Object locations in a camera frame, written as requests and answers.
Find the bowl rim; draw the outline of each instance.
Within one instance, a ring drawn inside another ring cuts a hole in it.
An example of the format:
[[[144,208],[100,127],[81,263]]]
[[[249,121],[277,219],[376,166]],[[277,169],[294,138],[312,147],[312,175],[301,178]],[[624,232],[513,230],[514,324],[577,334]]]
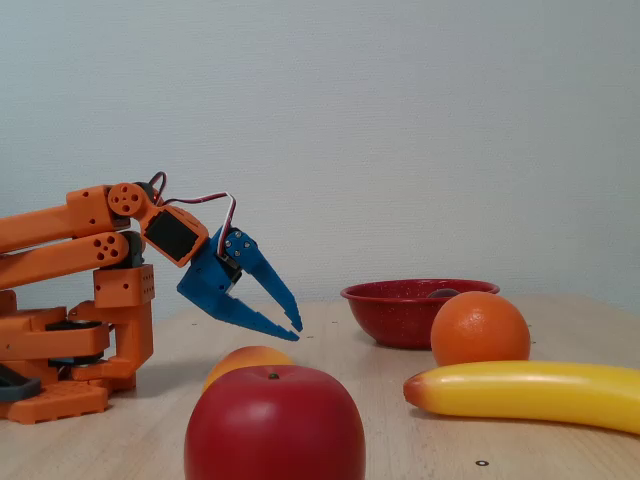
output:
[[[389,297],[363,297],[361,295],[354,295],[350,293],[351,290],[358,287],[366,287],[369,285],[379,285],[381,283],[397,283],[397,282],[469,282],[475,284],[485,285],[488,290],[483,290],[485,293],[497,294],[500,292],[500,287],[495,283],[485,282],[484,280],[472,280],[469,278],[403,278],[399,280],[379,280],[377,282],[365,282],[351,285],[343,288],[340,291],[340,296],[347,300],[357,300],[360,302],[375,302],[375,303],[444,303],[452,297],[440,297],[440,298],[389,298]]]

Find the table surface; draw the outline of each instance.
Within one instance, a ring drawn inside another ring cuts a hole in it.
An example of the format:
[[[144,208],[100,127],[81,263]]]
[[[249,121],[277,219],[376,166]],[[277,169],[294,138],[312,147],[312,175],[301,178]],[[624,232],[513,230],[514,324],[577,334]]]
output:
[[[532,359],[640,368],[640,318],[581,296],[509,297],[531,325]],[[283,321],[277,306],[262,309]],[[640,437],[582,426],[436,417],[402,384],[433,368],[428,351],[376,346],[345,301],[301,305],[289,343],[189,310],[155,326],[135,392],[102,414],[24,426],[0,421],[0,479],[179,479],[186,425],[210,369],[245,345],[270,345],[335,376],[356,401],[367,479],[637,479]],[[477,466],[476,461],[489,462]]]

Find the orange fruit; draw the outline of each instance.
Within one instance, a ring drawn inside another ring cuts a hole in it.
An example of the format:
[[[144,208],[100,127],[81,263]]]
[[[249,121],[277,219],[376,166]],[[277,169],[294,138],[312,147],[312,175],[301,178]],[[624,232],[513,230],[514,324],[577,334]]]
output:
[[[439,366],[498,360],[529,360],[527,322],[508,300],[486,292],[465,292],[448,300],[431,329]]]
[[[218,362],[207,376],[202,392],[204,393],[209,388],[209,385],[231,370],[263,365],[294,365],[294,363],[291,358],[275,348],[263,346],[242,347],[234,350]]]

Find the toy banana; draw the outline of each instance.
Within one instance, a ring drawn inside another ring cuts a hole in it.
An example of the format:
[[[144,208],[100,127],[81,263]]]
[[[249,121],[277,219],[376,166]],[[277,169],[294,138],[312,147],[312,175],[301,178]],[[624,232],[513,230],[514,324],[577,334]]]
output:
[[[640,434],[640,370],[498,361],[451,365],[404,384],[405,399],[443,415],[578,423]]]

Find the red bowl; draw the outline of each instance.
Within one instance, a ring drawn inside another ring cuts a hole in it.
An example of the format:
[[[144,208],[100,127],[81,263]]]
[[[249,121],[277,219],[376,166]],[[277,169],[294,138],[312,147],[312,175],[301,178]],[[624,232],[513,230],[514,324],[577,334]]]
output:
[[[362,329],[379,344],[395,348],[431,348],[431,326],[451,297],[427,298],[435,290],[498,293],[488,282],[456,279],[415,279],[363,283],[340,292]]]

